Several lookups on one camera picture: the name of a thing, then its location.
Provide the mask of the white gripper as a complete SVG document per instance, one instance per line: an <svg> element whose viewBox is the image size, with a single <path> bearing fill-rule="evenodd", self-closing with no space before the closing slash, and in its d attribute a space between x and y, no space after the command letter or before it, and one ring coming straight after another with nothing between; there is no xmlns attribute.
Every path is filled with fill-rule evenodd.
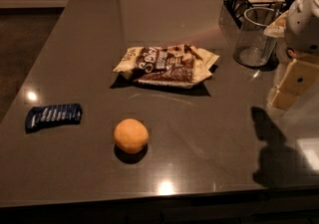
<svg viewBox="0 0 319 224"><path fill-rule="evenodd" d="M271 107L286 111L319 81L319 56L288 48L284 38L278 39L275 54L278 66L267 100Z"/></svg>

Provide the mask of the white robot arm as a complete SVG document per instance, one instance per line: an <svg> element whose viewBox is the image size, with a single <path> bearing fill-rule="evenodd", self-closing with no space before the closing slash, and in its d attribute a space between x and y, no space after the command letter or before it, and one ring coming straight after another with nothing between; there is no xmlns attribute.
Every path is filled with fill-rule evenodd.
<svg viewBox="0 0 319 224"><path fill-rule="evenodd" d="M288 110L319 79L319 0L295 0L264 35L282 38L268 100L274 108Z"/></svg>

